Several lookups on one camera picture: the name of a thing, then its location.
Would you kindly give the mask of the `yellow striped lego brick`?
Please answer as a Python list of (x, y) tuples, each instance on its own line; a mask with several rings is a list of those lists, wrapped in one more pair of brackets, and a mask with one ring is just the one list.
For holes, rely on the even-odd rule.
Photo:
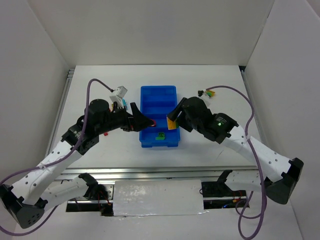
[(215, 95), (215, 92), (214, 92), (214, 91), (211, 91), (211, 90), (207, 90), (205, 93), (206, 93), (210, 98)]

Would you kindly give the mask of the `red flower lego brick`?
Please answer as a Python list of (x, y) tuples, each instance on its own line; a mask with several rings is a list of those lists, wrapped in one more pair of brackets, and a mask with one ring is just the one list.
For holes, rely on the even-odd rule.
[(152, 120), (152, 125), (150, 125), (150, 127), (156, 127), (156, 121)]

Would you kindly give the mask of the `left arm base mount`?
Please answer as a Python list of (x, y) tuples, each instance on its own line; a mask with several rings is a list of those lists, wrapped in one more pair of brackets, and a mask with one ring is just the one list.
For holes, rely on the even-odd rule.
[(113, 217), (114, 184), (104, 184), (104, 189), (94, 197), (77, 197), (66, 204), (67, 213), (97, 213), (103, 217)]

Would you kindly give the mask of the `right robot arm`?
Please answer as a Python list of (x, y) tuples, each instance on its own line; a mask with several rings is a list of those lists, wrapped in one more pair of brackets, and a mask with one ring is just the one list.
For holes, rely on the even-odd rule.
[(188, 132), (195, 130), (206, 139), (235, 151), (261, 168), (258, 175), (262, 176), (263, 186), (253, 175), (230, 170), (224, 172), (219, 179), (230, 190), (264, 190), (272, 201), (281, 205), (288, 203), (304, 167), (302, 160), (280, 155), (248, 136), (234, 119), (225, 113), (212, 113), (198, 97), (184, 97), (167, 118)]

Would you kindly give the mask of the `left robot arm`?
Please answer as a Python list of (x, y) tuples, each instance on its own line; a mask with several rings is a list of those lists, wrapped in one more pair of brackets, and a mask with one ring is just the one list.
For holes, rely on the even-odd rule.
[(99, 136), (116, 129), (140, 132), (153, 125), (136, 104), (131, 113), (124, 108), (110, 110), (103, 99), (91, 101), (84, 115), (61, 137), (56, 147), (36, 167), (12, 185), (1, 184), (0, 200), (22, 229), (37, 223), (45, 211), (71, 199), (84, 197), (96, 200), (106, 197), (104, 186), (89, 173), (81, 173), (57, 186), (52, 182), (72, 163), (99, 143)]

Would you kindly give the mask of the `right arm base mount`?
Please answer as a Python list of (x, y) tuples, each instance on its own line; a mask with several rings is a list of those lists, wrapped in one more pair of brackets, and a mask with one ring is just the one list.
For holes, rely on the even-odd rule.
[(199, 193), (203, 197), (205, 210), (211, 209), (234, 209), (238, 202), (243, 207), (247, 200), (245, 190), (230, 190), (225, 184), (217, 181), (203, 181)]

